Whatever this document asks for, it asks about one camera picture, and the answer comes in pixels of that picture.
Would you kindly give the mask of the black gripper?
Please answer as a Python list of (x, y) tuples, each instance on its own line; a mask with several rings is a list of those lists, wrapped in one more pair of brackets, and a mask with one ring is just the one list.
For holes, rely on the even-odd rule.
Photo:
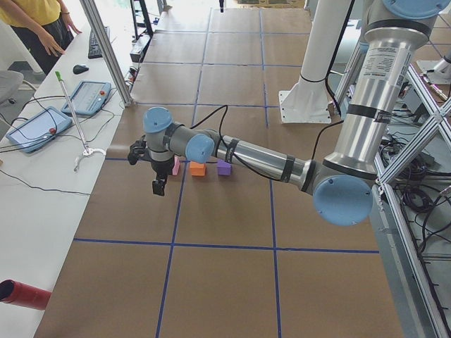
[(165, 195), (165, 186), (168, 176), (171, 174), (171, 163), (166, 162), (151, 162), (151, 167), (156, 173), (156, 179), (152, 181), (153, 194)]

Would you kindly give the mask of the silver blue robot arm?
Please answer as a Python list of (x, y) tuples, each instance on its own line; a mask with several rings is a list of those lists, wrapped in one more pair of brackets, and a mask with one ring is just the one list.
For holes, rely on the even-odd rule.
[(153, 192), (163, 195), (176, 156), (196, 163), (218, 158), (242, 165), (270, 180), (296, 185), (312, 196), (318, 214), (339, 226), (370, 214), (374, 159), (400, 93), (413, 53), (422, 47), (446, 1), (374, 1), (364, 23), (369, 47), (359, 71), (334, 151), (321, 163), (232, 138), (196, 130), (173, 120), (163, 107), (143, 117), (143, 158), (156, 172)]

